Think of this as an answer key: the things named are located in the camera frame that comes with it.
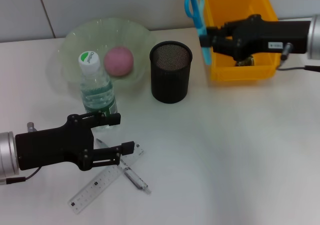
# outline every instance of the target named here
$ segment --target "pen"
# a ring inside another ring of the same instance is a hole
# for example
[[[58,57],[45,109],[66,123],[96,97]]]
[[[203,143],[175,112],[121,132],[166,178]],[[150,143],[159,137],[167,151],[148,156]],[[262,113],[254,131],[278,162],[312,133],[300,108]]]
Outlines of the pen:
[[[108,148],[107,144],[100,139],[96,138],[96,141],[101,148]],[[133,183],[133,185],[135,185],[137,189],[142,190],[147,194],[151,194],[151,190],[148,188],[148,185],[121,158],[119,166],[123,170],[124,175]]]

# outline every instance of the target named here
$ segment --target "black cable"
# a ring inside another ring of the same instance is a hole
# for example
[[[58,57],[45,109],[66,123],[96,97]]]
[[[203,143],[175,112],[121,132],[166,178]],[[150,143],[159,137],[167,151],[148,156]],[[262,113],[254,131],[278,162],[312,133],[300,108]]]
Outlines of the black cable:
[[[277,70],[278,71],[290,71],[290,70],[296,70],[296,69],[305,69],[304,66],[296,66],[296,67],[288,67],[288,68],[279,68],[280,66],[278,66]]]
[[[38,167],[37,170],[35,170],[30,176],[19,176],[19,177],[9,177],[5,179],[5,184],[16,184],[16,183],[22,183],[27,181],[28,179],[32,178],[39,170],[41,167]]]
[[[41,166],[38,167],[38,169],[35,170],[30,176],[27,176],[27,177],[25,178],[25,180],[28,180],[28,179],[32,178],[34,175],[36,175],[37,172],[39,172],[40,169],[41,169]]]

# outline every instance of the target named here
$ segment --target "metal bolt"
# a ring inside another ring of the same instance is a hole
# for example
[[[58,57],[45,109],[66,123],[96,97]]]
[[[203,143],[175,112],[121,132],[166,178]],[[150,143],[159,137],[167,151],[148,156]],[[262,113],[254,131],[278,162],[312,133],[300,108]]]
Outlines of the metal bolt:
[[[26,124],[26,127],[27,127],[27,130],[28,130],[28,133],[31,133],[31,132],[34,132],[36,131],[35,129],[35,124],[31,121],[31,122],[28,122]]]

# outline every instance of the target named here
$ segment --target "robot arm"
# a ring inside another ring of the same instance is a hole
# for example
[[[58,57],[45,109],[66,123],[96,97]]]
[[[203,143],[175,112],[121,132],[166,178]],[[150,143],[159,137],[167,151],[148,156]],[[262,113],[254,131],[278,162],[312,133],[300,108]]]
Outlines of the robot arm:
[[[119,113],[105,116],[103,112],[83,115],[72,114],[58,128],[34,131],[13,136],[12,132],[0,133],[0,178],[27,170],[71,162],[80,170],[93,167],[119,165],[121,155],[134,152],[133,141],[110,148],[94,149],[91,128],[118,125]]]
[[[221,28],[207,27],[207,35],[199,39],[201,47],[212,47],[215,53],[231,56],[237,62],[255,53],[282,53],[286,45],[290,45],[290,53],[308,52],[309,59],[320,59],[320,18],[264,21],[255,14]]]

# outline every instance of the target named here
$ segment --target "wall tile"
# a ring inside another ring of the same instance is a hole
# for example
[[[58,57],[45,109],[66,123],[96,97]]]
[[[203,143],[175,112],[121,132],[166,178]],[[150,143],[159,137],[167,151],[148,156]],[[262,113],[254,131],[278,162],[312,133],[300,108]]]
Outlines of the wall tile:
[[[73,28],[94,18],[119,17],[148,29],[193,26],[186,16],[184,0],[43,0],[53,30],[64,37]]]
[[[0,0],[0,42],[53,38],[40,0]]]

